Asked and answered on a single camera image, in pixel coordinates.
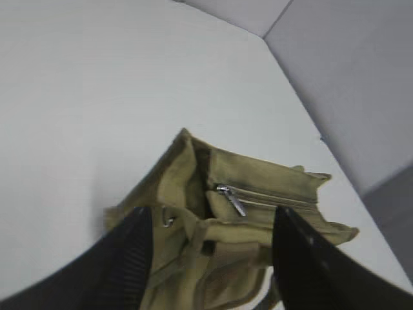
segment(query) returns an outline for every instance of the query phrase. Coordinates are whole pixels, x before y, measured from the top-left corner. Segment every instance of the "white surface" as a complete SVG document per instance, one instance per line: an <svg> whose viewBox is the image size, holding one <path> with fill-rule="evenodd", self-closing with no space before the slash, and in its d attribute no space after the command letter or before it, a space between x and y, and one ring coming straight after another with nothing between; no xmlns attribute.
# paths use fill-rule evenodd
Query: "white surface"
<svg viewBox="0 0 413 310"><path fill-rule="evenodd" d="M0 296L73 260L103 208L148 172L181 127L234 152L334 179L343 248L411 286L266 44L163 0L3 2L0 9Z"/></svg>
<svg viewBox="0 0 413 310"><path fill-rule="evenodd" d="M266 37L360 195L413 162L413 1L294 0Z"/></svg>
<svg viewBox="0 0 413 310"><path fill-rule="evenodd" d="M185 0L185 3L263 37L289 0Z"/></svg>

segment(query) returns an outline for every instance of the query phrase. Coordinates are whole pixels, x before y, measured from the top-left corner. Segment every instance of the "zipper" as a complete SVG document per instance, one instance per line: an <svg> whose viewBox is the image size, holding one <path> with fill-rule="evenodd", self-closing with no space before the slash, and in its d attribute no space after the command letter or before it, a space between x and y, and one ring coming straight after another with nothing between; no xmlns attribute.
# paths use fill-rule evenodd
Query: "zipper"
<svg viewBox="0 0 413 310"><path fill-rule="evenodd" d="M238 200L238 198L236 198L231 187L229 187L228 185L218 184L216 190L227 197L227 199L234 206L239 215L247 216L244 205Z"/></svg>
<svg viewBox="0 0 413 310"><path fill-rule="evenodd" d="M311 210L314 204L309 201L294 200L290 198L284 198L279 196L272 196L267 194L261 194L258 192L252 192L244 189L238 189L236 187L218 184L216 185L216 191L225 195L229 202L234 206L235 210L241 216L246 216L245 205L262 205L263 207L277 207L278 205L286 205L298 209Z"/></svg>

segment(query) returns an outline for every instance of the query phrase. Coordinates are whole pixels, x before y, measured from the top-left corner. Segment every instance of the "khaki bag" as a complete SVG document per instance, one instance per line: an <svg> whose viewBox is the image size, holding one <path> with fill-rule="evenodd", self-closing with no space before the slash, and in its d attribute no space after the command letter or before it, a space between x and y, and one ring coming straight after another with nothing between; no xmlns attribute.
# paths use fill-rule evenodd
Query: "khaki bag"
<svg viewBox="0 0 413 310"><path fill-rule="evenodd" d="M279 205L293 208L333 244L358 230L327 222L317 188L328 174L304 172L217 149L183 129L155 167L107 212L108 228L150 207L154 258L141 310L224 310L253 299L271 265ZM270 309L278 301L274 286Z"/></svg>

